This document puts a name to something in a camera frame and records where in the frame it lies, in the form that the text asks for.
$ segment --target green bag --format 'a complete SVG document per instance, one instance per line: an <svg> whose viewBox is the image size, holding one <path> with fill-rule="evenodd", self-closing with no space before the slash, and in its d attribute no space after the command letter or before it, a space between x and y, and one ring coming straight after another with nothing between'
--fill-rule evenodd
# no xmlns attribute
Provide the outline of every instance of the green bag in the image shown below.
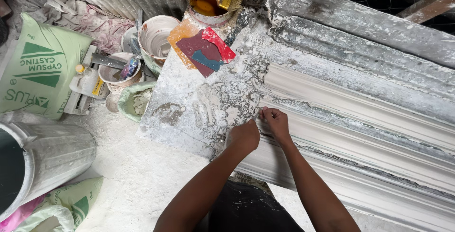
<svg viewBox="0 0 455 232"><path fill-rule="evenodd" d="M152 87L155 87L156 81L154 82L142 82L137 84L131 84L130 86L125 87L122 93L120 94L120 98L117 102L117 109L122 113L124 116L128 117L129 119L133 120L136 123L139 123L142 119L142 116L136 114L134 112L134 95L141 91L145 91Z"/></svg>
<svg viewBox="0 0 455 232"><path fill-rule="evenodd" d="M14 230L14 232L30 232L52 216L58 223L52 226L52 232L71 232L77 229L95 203L103 177L87 179L71 185L63 186L49 192L44 200Z"/></svg>
<svg viewBox="0 0 455 232"><path fill-rule="evenodd" d="M21 16L19 41L0 80L0 113L21 109L59 119L71 95L74 67L93 38Z"/></svg>

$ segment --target metal bucket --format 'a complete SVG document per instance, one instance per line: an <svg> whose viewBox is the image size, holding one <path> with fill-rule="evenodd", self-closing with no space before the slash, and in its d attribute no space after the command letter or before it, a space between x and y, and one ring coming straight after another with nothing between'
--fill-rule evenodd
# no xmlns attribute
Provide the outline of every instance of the metal bucket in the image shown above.
<svg viewBox="0 0 455 232"><path fill-rule="evenodd" d="M94 139L77 125L0 121L0 222L87 171L95 155Z"/></svg>
<svg viewBox="0 0 455 232"><path fill-rule="evenodd" d="M203 25L205 27L210 26L210 27L220 27L224 24L226 24L234 14L233 11L228 11L225 14L219 15L219 16L206 16L202 15L200 13L197 13L190 5L190 0L187 0L188 2L188 11L190 13L190 16L195 19L200 25Z"/></svg>

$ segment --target sandpaper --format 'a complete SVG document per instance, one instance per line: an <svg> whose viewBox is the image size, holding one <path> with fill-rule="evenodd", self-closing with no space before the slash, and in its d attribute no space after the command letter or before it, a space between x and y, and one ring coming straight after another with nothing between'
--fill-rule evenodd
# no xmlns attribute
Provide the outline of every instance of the sandpaper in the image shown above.
<svg viewBox="0 0 455 232"><path fill-rule="evenodd" d="M199 32L199 29L191 22L191 19L185 19L179 25L174 27L171 33L168 36L168 42L171 44L172 48L175 50L177 55L182 60L185 67L189 70L196 69L196 66L192 63L189 57L187 57L179 47L177 47L177 42L182 38L193 37Z"/></svg>
<svg viewBox="0 0 455 232"><path fill-rule="evenodd" d="M235 53L223 42L223 40L208 26L202 32L202 39L214 43L218 47L221 59L224 63L229 63L235 58Z"/></svg>
<svg viewBox="0 0 455 232"><path fill-rule="evenodd" d="M218 51L218 47L215 44L202 39L203 31L204 30L201 29L197 35L193 37L182 38L177 42L177 47L189 58L193 56L195 51L201 50L202 54L206 56L207 59L220 61L221 55Z"/></svg>
<svg viewBox="0 0 455 232"><path fill-rule="evenodd" d="M220 67L224 64L223 61L208 59L206 56L204 56L204 54L202 54L201 50L195 51L191 58L198 61L202 65L208 66L209 68L215 70L215 72L217 72L220 69Z"/></svg>
<svg viewBox="0 0 455 232"><path fill-rule="evenodd" d="M188 57L188 59L199 70L199 72L202 74L203 77L207 78L211 74L213 74L214 70L211 69L210 67L202 65L201 63L197 62L197 60L194 60L191 57Z"/></svg>

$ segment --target gypsum molding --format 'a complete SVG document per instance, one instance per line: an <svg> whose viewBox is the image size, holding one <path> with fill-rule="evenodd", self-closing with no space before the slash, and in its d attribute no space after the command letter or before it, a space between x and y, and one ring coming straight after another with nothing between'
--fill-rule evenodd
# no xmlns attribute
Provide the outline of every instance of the gypsum molding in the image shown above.
<svg viewBox="0 0 455 232"><path fill-rule="evenodd" d="M288 47L455 101L455 71L399 50L296 16L287 16L273 33Z"/></svg>
<svg viewBox="0 0 455 232"><path fill-rule="evenodd" d="M266 0L273 26L289 15L455 67L455 36L349 0Z"/></svg>
<svg viewBox="0 0 455 232"><path fill-rule="evenodd" d="M295 72L276 63L268 66L262 91L277 97L308 102L374 127L455 152L455 128L411 110Z"/></svg>
<svg viewBox="0 0 455 232"><path fill-rule="evenodd" d="M297 72L306 73L368 96L405 107L417 113L455 124L455 103L398 85L357 69L277 43L268 35L270 26L262 18L243 29L234 43L238 60L248 64L248 70L262 74L263 63L276 62Z"/></svg>
<svg viewBox="0 0 455 232"><path fill-rule="evenodd" d="M455 165L451 162L328 123L263 99L260 100L259 106L278 108L287 113L289 133L298 145L308 145L455 195L453 179ZM268 126L264 121L259 120L257 123L262 132L268 132Z"/></svg>
<svg viewBox="0 0 455 232"><path fill-rule="evenodd" d="M356 171L338 167L299 149L302 156L345 206L422 232L455 231L455 206ZM261 138L259 146L235 169L296 191L280 147Z"/></svg>
<svg viewBox="0 0 455 232"><path fill-rule="evenodd" d="M346 127L348 129L355 130L366 135L370 135L377 139L392 142L402 147L407 147L414 151L431 155L434 156L435 158L442 159L455 164L455 155L446 153L442 149L431 146L424 142L418 142L415 139L411 139L394 132L376 128L374 126L371 126L370 124L362 123L355 119L342 116L338 113L330 112L320 107L310 107L310 105L308 105L308 103L306 102L292 99L281 99L272 95L262 95L261 97L262 98L266 97L267 101L273 102L276 105L281 105L293 109L294 111L306 114L308 116L314 116L328 123Z"/></svg>

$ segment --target plastic container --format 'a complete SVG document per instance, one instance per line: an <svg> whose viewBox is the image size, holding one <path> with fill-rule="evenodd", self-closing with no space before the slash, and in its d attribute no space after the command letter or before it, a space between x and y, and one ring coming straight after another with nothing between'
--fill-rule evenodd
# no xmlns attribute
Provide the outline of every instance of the plastic container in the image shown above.
<svg viewBox="0 0 455 232"><path fill-rule="evenodd" d="M130 59L135 56L136 55L134 55L133 53L117 52L117 53L113 53L113 54L109 55L108 57L123 61L126 65L127 62L129 62ZM106 82L108 84L118 85L118 86L122 86L122 87L126 87L128 85L137 83L141 80L141 77L142 77L142 69L141 69L140 63L139 63L139 66L137 67L134 75L130 78L127 78L126 80L118 81L116 78L113 77L113 75L115 73L121 71L121 69L118 69L118 68L100 65L98 68L98 71L99 71L101 80L103 80L104 82Z"/></svg>
<svg viewBox="0 0 455 232"><path fill-rule="evenodd" d="M110 91L106 83L99 77L98 70L77 65L76 71L78 74L70 82L72 91L97 99L106 98L109 95Z"/></svg>
<svg viewBox="0 0 455 232"><path fill-rule="evenodd" d="M144 62L158 77L171 45L168 36L180 21L172 16L158 15L144 22L137 33Z"/></svg>
<svg viewBox="0 0 455 232"><path fill-rule="evenodd" d="M95 156L95 141L80 126L0 121L0 222L87 171Z"/></svg>

